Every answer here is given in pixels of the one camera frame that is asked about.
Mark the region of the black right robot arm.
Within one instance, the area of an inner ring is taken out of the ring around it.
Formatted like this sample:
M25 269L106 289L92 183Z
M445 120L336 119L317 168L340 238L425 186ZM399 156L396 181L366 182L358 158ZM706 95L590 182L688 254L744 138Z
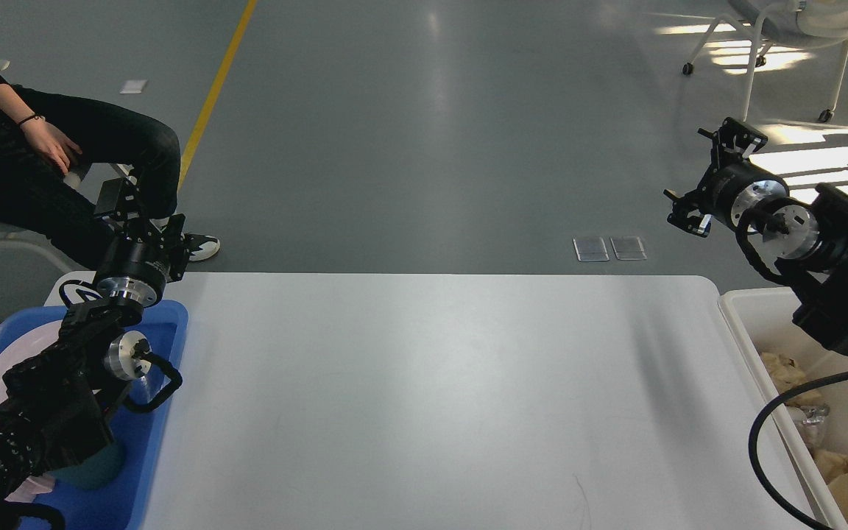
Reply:
M707 237L713 220L735 234L744 258L762 278L787 286L799 300L792 322L824 349L848 358L848 194L821 183L810 204L790 195L785 181L754 165L750 157L767 137L743 121L725 118L716 131L698 130L711 141L710 165L684 195L665 190L672 202L667 221ZM808 390L848 381L848 372L783 390L757 413L748 453L758 483L781 509L811 529L825 524L797 509L767 479L758 458L758 436L775 410Z

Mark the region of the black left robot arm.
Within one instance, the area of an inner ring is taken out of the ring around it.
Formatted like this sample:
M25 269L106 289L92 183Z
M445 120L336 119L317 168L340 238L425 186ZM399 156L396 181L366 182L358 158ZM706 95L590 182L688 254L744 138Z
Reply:
M137 185L118 177L103 184L94 216L110 227L113 241L88 284L90 294L66 304L56 342L3 376L0 529L16 529L23 517L63 529L66 520L54 507L10 502L9 495L31 476L80 465L108 447L120 406L148 414L183 382L135 326L162 300L165 286L185 274L184 215L158 229Z

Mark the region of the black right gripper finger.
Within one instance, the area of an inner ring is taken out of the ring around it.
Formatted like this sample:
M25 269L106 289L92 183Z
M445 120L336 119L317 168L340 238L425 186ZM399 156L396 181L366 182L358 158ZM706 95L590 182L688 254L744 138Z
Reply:
M726 117L716 131L700 127L697 134L711 141L710 164L703 177L733 165L752 172L769 174L750 161L751 155L760 151L769 141L769 137L757 128L733 117Z
M663 195L671 201L669 224L693 236L707 238L714 218L707 188L696 188L681 196L666 188Z

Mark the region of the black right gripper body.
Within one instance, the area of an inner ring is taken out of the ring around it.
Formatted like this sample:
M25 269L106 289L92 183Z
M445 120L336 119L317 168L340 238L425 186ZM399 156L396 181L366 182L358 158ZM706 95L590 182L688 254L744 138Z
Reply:
M788 196L786 182L751 162L711 164L700 180L700 211L734 231L746 209L768 196Z

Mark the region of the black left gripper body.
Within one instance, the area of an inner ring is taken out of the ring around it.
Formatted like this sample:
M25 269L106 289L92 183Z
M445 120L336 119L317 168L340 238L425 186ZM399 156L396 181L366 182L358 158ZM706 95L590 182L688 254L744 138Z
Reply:
M137 239L115 239L95 272L98 293L137 302L144 308L158 304L169 282L169 262L162 251Z

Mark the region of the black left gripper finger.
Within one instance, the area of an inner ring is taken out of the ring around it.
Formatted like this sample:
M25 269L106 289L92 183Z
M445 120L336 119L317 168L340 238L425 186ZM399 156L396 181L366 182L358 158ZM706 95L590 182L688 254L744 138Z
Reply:
M163 228L163 251L167 261L167 282L182 280L189 262L189 250L184 235L186 216L178 213L167 219Z
M160 245L160 232L146 214L137 185L126 177L104 181L92 218L107 232L108 247L121 241Z

